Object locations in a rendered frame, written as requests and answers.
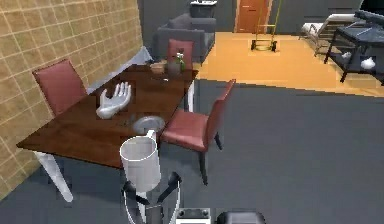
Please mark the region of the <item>white hand sculpture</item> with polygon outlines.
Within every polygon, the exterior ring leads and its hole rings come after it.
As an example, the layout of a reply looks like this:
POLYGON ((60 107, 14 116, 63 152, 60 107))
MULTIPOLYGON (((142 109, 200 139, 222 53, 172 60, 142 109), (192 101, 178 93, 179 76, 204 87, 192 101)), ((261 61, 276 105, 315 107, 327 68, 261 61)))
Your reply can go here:
POLYGON ((128 82, 117 84, 111 98, 107 97, 107 90, 104 89, 100 95, 100 106, 96 114, 101 119, 110 119, 128 105, 130 98, 131 85, 128 82))

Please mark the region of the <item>grey plate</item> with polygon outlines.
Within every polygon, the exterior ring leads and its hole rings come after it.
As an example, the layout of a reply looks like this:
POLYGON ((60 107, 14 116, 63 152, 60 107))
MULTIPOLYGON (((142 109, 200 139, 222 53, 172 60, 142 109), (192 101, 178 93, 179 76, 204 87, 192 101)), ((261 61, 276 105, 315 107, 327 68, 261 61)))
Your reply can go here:
POLYGON ((159 116, 144 116, 133 124, 133 130, 137 134, 146 134, 149 130, 158 132, 165 126, 165 121, 159 116))

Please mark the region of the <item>white mug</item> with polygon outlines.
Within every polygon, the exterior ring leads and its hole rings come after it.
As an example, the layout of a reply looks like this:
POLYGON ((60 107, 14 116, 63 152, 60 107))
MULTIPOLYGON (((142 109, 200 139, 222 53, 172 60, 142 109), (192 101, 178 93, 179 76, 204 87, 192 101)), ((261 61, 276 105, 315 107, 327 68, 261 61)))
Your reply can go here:
POLYGON ((149 130, 145 136, 127 139, 119 152, 126 179, 137 192, 149 192, 159 184, 161 171, 154 130, 149 130))

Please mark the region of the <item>black shelf table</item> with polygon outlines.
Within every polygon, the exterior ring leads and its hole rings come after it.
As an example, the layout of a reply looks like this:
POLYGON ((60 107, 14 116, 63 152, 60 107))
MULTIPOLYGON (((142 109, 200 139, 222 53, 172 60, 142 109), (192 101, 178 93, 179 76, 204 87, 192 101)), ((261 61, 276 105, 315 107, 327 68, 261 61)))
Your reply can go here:
POLYGON ((324 63, 331 59, 341 70, 340 82, 343 83, 349 73, 369 74, 384 86, 384 30, 379 28, 339 27, 327 50, 324 63), (351 58, 342 55, 351 52, 351 58), (375 67, 363 69, 363 60, 372 57, 375 67))

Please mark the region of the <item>orange door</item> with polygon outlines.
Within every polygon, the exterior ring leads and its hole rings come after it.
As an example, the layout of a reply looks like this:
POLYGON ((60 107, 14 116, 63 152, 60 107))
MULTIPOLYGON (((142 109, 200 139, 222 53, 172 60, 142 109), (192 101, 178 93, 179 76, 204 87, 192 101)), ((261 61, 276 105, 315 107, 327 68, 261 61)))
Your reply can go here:
POLYGON ((234 31, 265 34, 272 0, 237 0, 234 31))

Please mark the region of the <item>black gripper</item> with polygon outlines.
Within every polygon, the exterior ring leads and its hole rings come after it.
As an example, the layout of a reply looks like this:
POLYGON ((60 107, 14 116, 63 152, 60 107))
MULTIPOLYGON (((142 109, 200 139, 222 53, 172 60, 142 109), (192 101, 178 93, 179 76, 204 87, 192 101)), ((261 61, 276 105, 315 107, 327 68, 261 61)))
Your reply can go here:
POLYGON ((175 209, 168 222, 164 221, 164 211, 162 205, 148 206, 149 201, 145 194, 138 193, 131 181, 126 181, 122 187, 124 207, 129 224, 176 224, 176 218, 181 203, 181 177, 172 172, 168 187, 160 194, 157 203, 161 204, 174 190, 177 190, 175 209))

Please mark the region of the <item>red chair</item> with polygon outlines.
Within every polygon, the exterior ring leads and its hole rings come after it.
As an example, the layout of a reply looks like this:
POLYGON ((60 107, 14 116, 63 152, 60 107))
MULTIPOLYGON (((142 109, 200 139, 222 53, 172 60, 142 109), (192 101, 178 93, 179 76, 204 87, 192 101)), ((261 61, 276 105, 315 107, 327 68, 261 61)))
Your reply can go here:
POLYGON ((178 109, 166 125, 161 140, 185 149, 193 150, 199 157, 199 168, 204 185, 208 184, 206 153, 212 141, 223 149, 219 136, 224 111, 236 80, 226 83, 224 92, 215 100, 208 115, 178 109))
POLYGON ((183 41, 170 39, 168 41, 167 60, 169 62, 178 60, 177 55, 182 54, 182 61, 184 62, 184 68, 193 69, 193 53, 194 43, 192 41, 183 41))
POLYGON ((87 95, 83 82, 69 59, 32 72, 55 116, 87 95))

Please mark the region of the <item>white lounge chair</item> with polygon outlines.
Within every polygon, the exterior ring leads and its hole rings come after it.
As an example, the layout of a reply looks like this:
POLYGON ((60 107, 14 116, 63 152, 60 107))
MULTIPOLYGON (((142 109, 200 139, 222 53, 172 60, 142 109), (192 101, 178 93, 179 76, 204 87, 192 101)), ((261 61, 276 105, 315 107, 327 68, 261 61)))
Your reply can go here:
POLYGON ((365 24, 364 20, 356 18, 353 14, 331 14, 322 23, 304 23, 299 38, 312 41, 314 56, 325 55, 337 28, 348 26, 361 28, 365 24))

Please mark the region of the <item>white round object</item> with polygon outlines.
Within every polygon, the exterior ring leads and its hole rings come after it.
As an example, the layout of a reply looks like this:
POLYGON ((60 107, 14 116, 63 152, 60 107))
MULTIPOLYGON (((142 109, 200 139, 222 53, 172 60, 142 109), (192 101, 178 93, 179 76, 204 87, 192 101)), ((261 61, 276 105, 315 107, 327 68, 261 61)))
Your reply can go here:
POLYGON ((365 70, 370 70, 375 67, 375 62, 372 57, 369 57, 365 60, 363 60, 360 64, 360 66, 365 70))

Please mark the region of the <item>grey cup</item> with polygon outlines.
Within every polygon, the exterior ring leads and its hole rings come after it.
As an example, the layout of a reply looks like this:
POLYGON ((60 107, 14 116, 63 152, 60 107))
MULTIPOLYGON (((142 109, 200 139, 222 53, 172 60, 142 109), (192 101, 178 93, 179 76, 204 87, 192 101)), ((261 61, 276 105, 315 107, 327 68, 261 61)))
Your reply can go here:
POLYGON ((181 73, 181 65, 178 61, 173 60, 167 63, 167 71, 170 76, 176 76, 181 73))

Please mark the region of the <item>brown wooden table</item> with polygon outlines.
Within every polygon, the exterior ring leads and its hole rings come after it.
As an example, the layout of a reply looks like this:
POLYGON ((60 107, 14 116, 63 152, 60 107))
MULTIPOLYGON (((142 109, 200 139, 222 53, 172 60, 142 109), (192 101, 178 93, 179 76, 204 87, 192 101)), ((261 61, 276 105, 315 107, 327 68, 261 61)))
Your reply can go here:
POLYGON ((156 75, 147 65, 133 64, 62 114, 19 142, 19 148, 35 152, 41 165, 63 198, 73 195, 54 159, 55 156, 86 161, 120 169, 120 146, 137 133, 132 127, 136 119, 159 116, 171 120, 180 104, 186 104, 198 72, 185 70, 177 75, 156 75), (117 84, 132 86, 129 104, 110 119, 96 115, 102 91, 117 84))

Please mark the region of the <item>black bin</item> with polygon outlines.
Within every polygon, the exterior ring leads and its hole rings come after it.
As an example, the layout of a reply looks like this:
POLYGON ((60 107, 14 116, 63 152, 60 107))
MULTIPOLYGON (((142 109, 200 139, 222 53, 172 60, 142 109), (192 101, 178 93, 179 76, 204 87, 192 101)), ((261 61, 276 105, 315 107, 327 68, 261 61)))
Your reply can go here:
POLYGON ((217 0, 192 0, 190 16, 193 18, 213 18, 217 0))

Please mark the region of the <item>dark long object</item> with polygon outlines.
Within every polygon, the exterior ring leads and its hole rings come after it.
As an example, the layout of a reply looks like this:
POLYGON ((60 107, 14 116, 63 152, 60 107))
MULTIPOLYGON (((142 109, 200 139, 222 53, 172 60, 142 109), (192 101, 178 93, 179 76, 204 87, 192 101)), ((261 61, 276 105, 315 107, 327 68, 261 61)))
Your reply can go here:
POLYGON ((370 24, 377 24, 384 27, 384 15, 375 14, 364 10, 358 10, 355 12, 355 16, 359 19, 365 20, 370 24))

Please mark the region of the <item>yellow hand truck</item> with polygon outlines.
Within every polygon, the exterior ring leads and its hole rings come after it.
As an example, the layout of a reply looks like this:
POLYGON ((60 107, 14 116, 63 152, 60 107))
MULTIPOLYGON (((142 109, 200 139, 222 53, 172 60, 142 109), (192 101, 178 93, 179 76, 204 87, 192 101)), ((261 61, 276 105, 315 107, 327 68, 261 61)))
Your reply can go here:
POLYGON ((259 10, 258 20, 254 29, 255 38, 251 41, 251 50, 276 51, 277 40, 275 39, 275 33, 279 21, 281 3, 282 0, 278 0, 274 22, 270 24, 269 18, 273 6, 273 0, 263 0, 263 6, 259 10))

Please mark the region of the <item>tan bowl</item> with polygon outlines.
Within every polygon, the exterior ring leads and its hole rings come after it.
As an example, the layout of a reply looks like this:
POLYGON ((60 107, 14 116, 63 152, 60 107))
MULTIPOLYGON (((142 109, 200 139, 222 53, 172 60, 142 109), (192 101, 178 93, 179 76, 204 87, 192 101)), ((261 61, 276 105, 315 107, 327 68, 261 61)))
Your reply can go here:
POLYGON ((156 62, 150 65, 150 69, 154 74, 163 74, 166 64, 164 62, 156 62))

